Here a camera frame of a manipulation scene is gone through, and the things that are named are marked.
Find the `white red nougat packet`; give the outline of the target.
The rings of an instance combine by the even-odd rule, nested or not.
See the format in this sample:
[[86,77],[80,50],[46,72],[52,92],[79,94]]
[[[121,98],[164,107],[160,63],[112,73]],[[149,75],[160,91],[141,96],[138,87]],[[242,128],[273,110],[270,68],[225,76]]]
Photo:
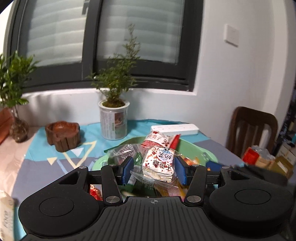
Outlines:
[[147,150],[142,162],[142,173],[145,177],[171,183],[175,174],[175,150],[154,146]]

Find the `clear wrapped purple snack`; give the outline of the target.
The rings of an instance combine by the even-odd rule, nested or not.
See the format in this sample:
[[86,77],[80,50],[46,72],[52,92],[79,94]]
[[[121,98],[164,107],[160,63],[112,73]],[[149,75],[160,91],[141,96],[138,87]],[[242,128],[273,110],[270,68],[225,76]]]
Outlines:
[[120,165],[126,158],[134,157],[137,147],[132,144],[119,145],[107,151],[107,155],[112,163]]

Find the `green plastic bowl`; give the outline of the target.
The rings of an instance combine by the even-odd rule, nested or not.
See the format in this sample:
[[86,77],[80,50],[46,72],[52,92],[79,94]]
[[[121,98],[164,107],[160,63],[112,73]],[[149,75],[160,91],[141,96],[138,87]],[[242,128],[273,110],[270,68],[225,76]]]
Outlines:
[[[141,137],[134,137],[130,138],[119,145],[110,147],[104,150],[104,155],[100,157],[97,161],[95,161],[93,167],[91,168],[92,171],[100,170],[103,166],[107,165],[108,163],[113,163],[107,152],[109,150],[116,149],[117,147],[121,147],[123,145],[128,144],[141,144],[144,141],[144,136]],[[182,138],[179,140],[178,146],[176,151],[179,152],[181,155],[185,156],[186,158],[194,161],[198,160],[200,165],[205,166],[208,161],[212,161],[218,163],[217,157],[208,149],[199,147],[187,140],[183,140]]]

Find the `red paper-cut coaster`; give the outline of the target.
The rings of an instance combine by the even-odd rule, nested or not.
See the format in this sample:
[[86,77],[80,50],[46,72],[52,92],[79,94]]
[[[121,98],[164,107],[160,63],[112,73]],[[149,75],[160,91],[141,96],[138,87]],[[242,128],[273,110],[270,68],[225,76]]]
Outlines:
[[91,184],[90,185],[90,195],[93,196],[96,200],[102,201],[102,188],[101,184]]

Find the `red white candy packet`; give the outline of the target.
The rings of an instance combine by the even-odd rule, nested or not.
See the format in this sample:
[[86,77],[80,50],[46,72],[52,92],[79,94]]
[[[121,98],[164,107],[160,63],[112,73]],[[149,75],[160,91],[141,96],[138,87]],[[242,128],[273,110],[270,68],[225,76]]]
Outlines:
[[180,139],[180,134],[168,136],[158,131],[150,132],[142,142],[143,148],[150,148],[154,146],[176,149]]

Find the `white power strip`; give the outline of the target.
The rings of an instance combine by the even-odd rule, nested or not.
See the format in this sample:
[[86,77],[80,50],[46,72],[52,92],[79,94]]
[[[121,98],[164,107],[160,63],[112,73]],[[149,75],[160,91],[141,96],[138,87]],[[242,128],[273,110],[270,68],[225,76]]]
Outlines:
[[174,124],[174,125],[155,125],[151,126],[152,132],[159,132],[164,135],[173,136],[173,135],[197,135],[199,128],[191,123],[184,124]]

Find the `brown wooden stump ashtray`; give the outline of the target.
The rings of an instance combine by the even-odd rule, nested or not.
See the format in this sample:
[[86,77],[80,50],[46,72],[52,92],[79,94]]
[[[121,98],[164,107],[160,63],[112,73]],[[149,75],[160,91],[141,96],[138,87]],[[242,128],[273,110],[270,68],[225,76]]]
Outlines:
[[61,153],[75,149],[81,142],[78,123],[57,121],[46,125],[45,132],[48,144]]

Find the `dark wooden chair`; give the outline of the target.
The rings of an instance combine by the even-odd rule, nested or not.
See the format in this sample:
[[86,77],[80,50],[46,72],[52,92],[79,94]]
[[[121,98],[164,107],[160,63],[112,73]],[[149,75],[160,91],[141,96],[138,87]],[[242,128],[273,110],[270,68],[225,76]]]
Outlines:
[[242,157],[246,149],[259,145],[265,127],[269,128],[269,139],[266,149],[272,152],[278,131],[278,121],[270,113],[239,106],[231,117],[226,148],[238,157]]

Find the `small tree in white pot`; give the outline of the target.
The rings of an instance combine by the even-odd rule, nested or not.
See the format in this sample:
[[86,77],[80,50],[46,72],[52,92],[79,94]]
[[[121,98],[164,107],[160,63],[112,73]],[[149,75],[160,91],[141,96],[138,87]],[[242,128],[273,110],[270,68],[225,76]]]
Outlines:
[[134,24],[128,26],[128,39],[123,48],[125,52],[109,57],[106,66],[87,78],[104,99],[99,102],[101,133],[105,139],[120,140],[127,135],[127,111],[130,102],[121,94],[136,86],[131,71],[140,59],[140,43],[134,36]]

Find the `white tissue pack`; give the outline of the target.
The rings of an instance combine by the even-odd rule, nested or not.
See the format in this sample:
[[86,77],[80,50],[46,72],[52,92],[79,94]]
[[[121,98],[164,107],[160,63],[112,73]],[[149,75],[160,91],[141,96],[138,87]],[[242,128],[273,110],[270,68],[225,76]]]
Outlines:
[[0,229],[2,241],[14,240],[14,200],[3,190],[0,193]]

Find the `red storage box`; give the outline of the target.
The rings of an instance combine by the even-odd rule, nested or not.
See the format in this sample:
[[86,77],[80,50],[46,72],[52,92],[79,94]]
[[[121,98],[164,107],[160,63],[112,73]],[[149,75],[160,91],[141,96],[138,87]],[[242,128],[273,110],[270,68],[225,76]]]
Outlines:
[[7,108],[1,110],[0,116],[0,144],[2,144],[10,134],[13,117]]

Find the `dark framed window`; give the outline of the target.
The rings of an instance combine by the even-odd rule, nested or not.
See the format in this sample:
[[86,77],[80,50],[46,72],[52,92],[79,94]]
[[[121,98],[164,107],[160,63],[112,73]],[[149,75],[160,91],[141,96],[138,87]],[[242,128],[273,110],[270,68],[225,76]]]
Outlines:
[[34,56],[25,92],[89,88],[92,73],[123,53],[128,27],[140,43],[139,88],[192,91],[203,1],[1,1],[11,8],[4,52]]

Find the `leafy plant in glass vase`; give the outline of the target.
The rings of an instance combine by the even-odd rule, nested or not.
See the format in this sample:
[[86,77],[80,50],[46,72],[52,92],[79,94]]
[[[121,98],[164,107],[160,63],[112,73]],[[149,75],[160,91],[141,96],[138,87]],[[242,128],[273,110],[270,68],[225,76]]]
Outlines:
[[15,51],[11,56],[1,54],[1,107],[7,109],[12,117],[10,136],[16,143],[28,139],[29,125],[19,117],[17,107],[29,103],[23,97],[25,84],[36,71],[38,61],[33,56],[24,57]]

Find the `white wall socket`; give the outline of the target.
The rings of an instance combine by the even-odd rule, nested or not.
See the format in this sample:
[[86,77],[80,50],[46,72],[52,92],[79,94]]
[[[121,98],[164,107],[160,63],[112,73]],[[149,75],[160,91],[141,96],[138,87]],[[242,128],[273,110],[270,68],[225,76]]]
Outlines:
[[236,28],[234,28],[228,24],[225,24],[224,25],[223,40],[228,44],[238,47],[239,46],[239,31]]

